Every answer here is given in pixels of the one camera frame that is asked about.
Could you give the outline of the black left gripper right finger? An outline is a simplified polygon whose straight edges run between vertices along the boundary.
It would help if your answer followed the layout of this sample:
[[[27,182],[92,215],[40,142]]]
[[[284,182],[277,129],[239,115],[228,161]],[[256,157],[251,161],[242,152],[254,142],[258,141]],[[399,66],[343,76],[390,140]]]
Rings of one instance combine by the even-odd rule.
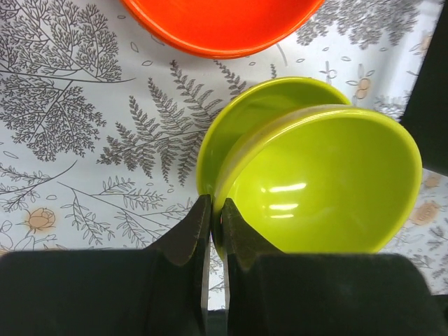
[[[227,199],[230,335],[443,335],[445,299],[397,254],[287,254]]]

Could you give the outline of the lime green bowl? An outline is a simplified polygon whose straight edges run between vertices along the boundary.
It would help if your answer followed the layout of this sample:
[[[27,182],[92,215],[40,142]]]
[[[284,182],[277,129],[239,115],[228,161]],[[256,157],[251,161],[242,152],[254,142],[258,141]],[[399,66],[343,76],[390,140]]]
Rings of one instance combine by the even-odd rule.
[[[224,247],[224,203],[285,253],[376,253],[410,215],[421,154],[394,119],[322,105],[243,135],[220,166],[212,237]]]
[[[225,157],[242,136],[291,111],[324,104],[350,105],[351,100],[330,84],[299,76],[267,80],[239,94],[204,135],[197,156],[198,193],[214,193]]]

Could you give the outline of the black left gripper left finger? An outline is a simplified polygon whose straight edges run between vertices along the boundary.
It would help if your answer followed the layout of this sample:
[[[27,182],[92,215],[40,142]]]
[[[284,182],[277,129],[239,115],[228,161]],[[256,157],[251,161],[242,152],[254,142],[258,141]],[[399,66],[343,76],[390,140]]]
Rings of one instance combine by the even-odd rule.
[[[2,335],[204,335],[211,198],[143,249],[1,257]]]

